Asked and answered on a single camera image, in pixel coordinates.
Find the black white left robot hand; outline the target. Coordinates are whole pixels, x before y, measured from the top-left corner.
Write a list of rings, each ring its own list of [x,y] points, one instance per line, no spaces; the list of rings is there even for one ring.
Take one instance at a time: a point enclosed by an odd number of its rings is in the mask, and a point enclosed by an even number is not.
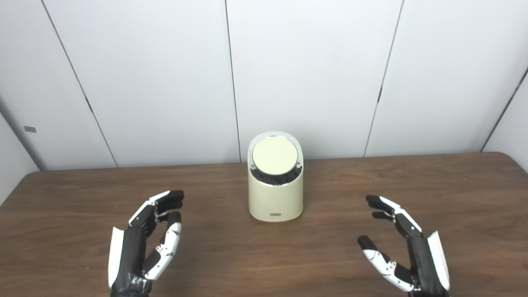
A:
[[[112,229],[108,286],[112,297],[148,297],[152,285],[177,253],[182,231],[183,190],[166,191],[146,200],[128,221],[127,229]],[[146,253],[147,239],[166,222],[160,243]]]

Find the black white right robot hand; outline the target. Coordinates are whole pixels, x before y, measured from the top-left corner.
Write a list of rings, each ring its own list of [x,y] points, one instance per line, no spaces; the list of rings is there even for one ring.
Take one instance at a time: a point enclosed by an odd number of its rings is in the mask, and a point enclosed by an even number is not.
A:
[[[381,252],[370,237],[358,238],[362,252],[380,275],[409,297],[450,297],[450,274],[439,233],[434,231],[426,237],[419,224],[394,201],[371,194],[365,199],[376,209],[372,217],[394,223],[407,242],[410,268]]]

